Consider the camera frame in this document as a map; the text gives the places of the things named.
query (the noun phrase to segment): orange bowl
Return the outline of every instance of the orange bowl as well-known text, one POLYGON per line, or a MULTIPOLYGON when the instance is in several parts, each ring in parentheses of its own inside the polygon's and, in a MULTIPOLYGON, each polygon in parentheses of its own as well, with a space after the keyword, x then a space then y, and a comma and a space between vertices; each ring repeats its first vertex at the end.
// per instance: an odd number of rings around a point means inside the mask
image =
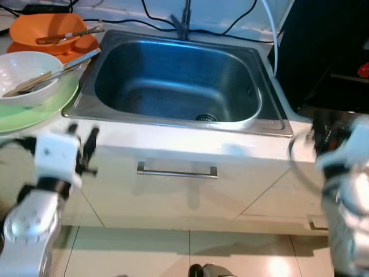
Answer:
POLYGON ((37 38, 86 31, 87 26, 76 13, 44 13, 22 15, 10 26, 9 35, 14 42, 28 46, 35 51, 61 55, 72 50, 79 36, 58 44, 40 45, 37 38))

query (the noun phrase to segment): drawer handle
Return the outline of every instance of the drawer handle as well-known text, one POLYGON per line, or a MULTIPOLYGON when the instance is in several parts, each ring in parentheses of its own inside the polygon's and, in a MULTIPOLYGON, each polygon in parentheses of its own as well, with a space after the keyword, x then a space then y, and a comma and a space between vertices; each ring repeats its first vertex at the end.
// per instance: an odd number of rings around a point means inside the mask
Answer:
POLYGON ((327 227, 317 227, 312 220, 309 220, 309 227, 311 231, 328 231, 327 227))
POLYGON ((176 172, 176 171, 146 170, 145 162, 138 162, 137 174, 138 175, 158 175, 158 176, 218 179, 218 170, 215 166, 210 167, 210 174, 203 174, 203 173, 186 173, 186 172, 176 172))

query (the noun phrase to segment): cabinet door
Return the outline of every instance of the cabinet door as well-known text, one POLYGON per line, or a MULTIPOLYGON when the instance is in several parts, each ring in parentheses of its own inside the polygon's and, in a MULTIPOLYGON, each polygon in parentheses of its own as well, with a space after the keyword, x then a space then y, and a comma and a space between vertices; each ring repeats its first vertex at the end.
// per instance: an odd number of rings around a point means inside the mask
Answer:
MULTIPOLYGON (((21 148, 0 151, 0 216, 14 206, 25 183, 34 184, 35 166, 30 153, 21 148)), ((83 194, 75 190, 66 203, 62 224, 102 226, 83 194)))
MULTIPOLYGON (((322 188, 323 177, 316 171, 314 164, 302 163, 299 167, 311 182, 322 188)), ((253 219, 253 216, 260 217, 258 218, 259 222, 261 220, 270 223, 295 222, 295 229, 292 228, 293 225, 290 227, 291 234, 305 234, 305 231, 301 231, 302 226, 310 233, 318 231, 321 234, 326 225, 320 202, 321 196, 309 190, 295 172, 289 170, 242 215, 249 216, 250 219, 253 219)))
POLYGON ((96 155, 96 179, 83 187, 107 227, 222 230, 286 170, 280 162, 210 164, 145 159, 145 170, 209 174, 218 179, 137 175, 139 160, 96 155))

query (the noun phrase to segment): countertop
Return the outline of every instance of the countertop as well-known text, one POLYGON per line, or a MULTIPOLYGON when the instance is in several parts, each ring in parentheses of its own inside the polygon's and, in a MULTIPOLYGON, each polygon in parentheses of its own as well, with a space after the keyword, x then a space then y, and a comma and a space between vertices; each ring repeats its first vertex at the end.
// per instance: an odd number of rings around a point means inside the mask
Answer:
MULTIPOLYGON (((0 13, 0 29, 8 28, 13 18, 5 13, 0 13)), ((129 32, 150 33, 159 36, 174 38, 175 33, 153 31, 139 26, 122 26, 105 24, 105 29, 121 29, 129 32)), ((96 38, 100 41, 103 35, 96 38)), ((277 96, 289 119, 294 134, 311 127, 311 121, 295 114, 289 106, 283 90, 273 76, 273 70, 267 60, 270 46, 262 43, 245 42, 236 39, 218 38, 208 35, 191 34, 191 40, 231 44, 237 46, 256 48, 265 64, 277 96)), ((0 54, 5 54, 11 44, 8 36, 0 37, 0 54)), ((108 121, 94 121, 84 119, 70 119, 57 113, 54 117, 37 124, 31 128, 15 133, 2 134, 1 139, 21 136, 23 134, 35 134, 42 130, 65 130, 71 123, 78 123, 78 135, 82 141, 86 139, 92 126, 100 127, 97 141, 97 151, 112 155, 134 155, 151 158, 184 159, 204 162, 240 162, 250 158, 271 159, 287 161, 287 147, 290 138, 260 136, 254 134, 231 133, 215 130, 201 130, 176 128, 170 126, 154 126, 138 123, 119 123, 108 121)), ((298 162, 315 161, 311 145, 297 143, 295 159, 298 162)))

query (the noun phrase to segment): tile floor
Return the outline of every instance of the tile floor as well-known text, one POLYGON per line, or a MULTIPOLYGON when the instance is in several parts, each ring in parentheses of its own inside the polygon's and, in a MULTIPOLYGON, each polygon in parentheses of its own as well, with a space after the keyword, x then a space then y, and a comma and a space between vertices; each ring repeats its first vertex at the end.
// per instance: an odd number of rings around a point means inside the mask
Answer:
POLYGON ((215 263, 238 277, 333 277, 326 237, 64 226, 53 277, 186 277, 215 263))

